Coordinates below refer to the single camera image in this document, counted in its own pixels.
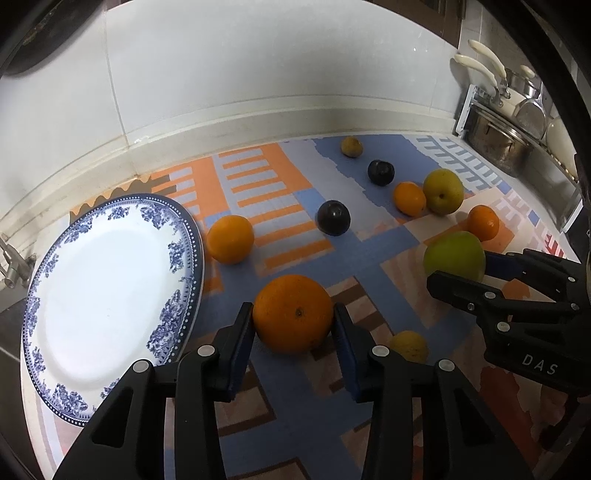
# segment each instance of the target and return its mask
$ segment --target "patterned tablecloth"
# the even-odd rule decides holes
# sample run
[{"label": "patterned tablecloth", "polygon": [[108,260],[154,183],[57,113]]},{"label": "patterned tablecloth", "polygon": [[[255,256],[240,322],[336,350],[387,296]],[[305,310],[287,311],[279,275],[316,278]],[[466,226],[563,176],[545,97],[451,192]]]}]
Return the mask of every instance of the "patterned tablecloth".
[{"label": "patterned tablecloth", "polygon": [[[341,301],[353,320],[386,342],[401,330],[428,341],[428,361],[452,359],[480,391],[533,468],[543,453],[537,443],[540,386],[487,364],[482,334],[471,315],[433,300],[425,287],[423,252],[435,237],[462,228],[468,211],[489,205],[501,219],[499,235],[484,243],[495,252],[533,248],[564,256],[538,215],[457,139],[438,135],[363,135],[365,153],[351,160],[340,153],[342,137],[289,140],[196,158],[130,181],[70,212],[74,221],[92,206],[126,193],[151,192],[183,204],[203,235],[221,216],[250,219],[255,248],[247,261],[226,267],[207,258],[204,297],[193,334],[194,349],[233,322],[243,301],[272,278],[307,275]],[[396,168],[394,184],[380,188],[367,177],[369,161]],[[393,186],[421,184],[438,167],[454,170],[465,187],[456,214],[425,214],[410,220],[394,208]],[[314,223],[328,199],[351,212],[350,230],[323,235]],[[492,281],[515,299],[540,299],[520,282]],[[44,405],[28,378],[23,397],[30,432],[44,475],[51,478],[80,429]],[[361,475],[369,433],[370,404],[355,404],[343,388],[334,346],[299,357],[274,355],[258,340],[236,400],[216,406],[220,443],[229,478],[339,479]],[[174,479],[172,403],[167,409],[166,473]],[[422,436],[415,409],[415,466],[420,478]]]}]

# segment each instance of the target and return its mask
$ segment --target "white plate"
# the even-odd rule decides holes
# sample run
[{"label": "white plate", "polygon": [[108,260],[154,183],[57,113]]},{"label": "white plate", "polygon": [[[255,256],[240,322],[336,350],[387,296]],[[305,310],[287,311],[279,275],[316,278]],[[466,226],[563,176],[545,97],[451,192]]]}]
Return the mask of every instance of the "white plate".
[{"label": "white plate", "polygon": [[178,358],[202,287],[201,237],[178,203],[136,194],[87,212],[28,293],[24,356],[43,401],[84,426],[134,361]]}]

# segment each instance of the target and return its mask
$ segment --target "large orange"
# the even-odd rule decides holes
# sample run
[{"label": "large orange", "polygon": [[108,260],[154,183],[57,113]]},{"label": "large orange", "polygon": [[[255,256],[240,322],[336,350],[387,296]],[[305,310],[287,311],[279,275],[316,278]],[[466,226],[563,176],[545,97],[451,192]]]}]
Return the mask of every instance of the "large orange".
[{"label": "large orange", "polygon": [[326,290],[303,275],[270,281],[256,296],[252,310],[259,338],[278,353],[302,353],[319,346],[332,318],[332,300]]},{"label": "large orange", "polygon": [[492,240],[499,233],[499,217],[486,205],[476,205],[468,214],[466,230],[478,237],[481,242]]},{"label": "large orange", "polygon": [[423,189],[411,181],[402,181],[392,194],[394,205],[405,215],[418,217],[427,206]]},{"label": "large orange", "polygon": [[255,234],[251,223],[238,215],[226,215],[215,222],[207,233],[207,251],[218,262],[235,264],[251,252]]}]

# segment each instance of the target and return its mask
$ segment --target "green apple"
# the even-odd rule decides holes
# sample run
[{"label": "green apple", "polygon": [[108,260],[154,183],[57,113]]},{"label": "green apple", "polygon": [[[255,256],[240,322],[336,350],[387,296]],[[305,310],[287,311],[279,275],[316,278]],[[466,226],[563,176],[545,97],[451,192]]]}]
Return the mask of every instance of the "green apple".
[{"label": "green apple", "polygon": [[437,270],[481,282],[486,267],[482,244],[470,232],[444,235],[427,247],[423,256],[427,276]]},{"label": "green apple", "polygon": [[433,170],[423,183],[427,207],[438,215],[449,215],[464,201],[464,185],[459,177],[446,168]]}]

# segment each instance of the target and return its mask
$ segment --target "pan handle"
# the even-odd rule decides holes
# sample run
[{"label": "pan handle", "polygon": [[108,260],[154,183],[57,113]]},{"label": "pan handle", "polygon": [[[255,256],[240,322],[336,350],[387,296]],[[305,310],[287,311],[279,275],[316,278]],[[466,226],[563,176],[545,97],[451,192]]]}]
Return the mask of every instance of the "pan handle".
[{"label": "pan handle", "polygon": [[525,75],[525,77],[528,80],[535,78],[535,72],[531,68],[529,68],[527,65],[520,65],[519,68],[521,69],[521,71],[523,72],[523,75]]},{"label": "pan handle", "polygon": [[497,57],[496,54],[490,48],[476,40],[468,40],[468,45],[472,47],[472,50],[479,53],[480,55],[484,55],[492,62],[496,72],[499,74],[499,77],[501,77],[503,80],[507,79],[507,72],[505,71],[505,66],[500,61],[499,57]]},{"label": "pan handle", "polygon": [[465,55],[460,55],[459,53],[456,53],[453,56],[453,59],[458,62],[460,65],[464,65],[465,67],[468,67],[469,69],[474,69],[477,72],[482,73],[488,80],[489,82],[492,83],[492,86],[496,89],[498,88],[498,83],[496,82],[496,78],[493,75],[493,73],[487,69],[482,63],[480,63],[477,60],[474,60],[471,57],[466,57]]}]

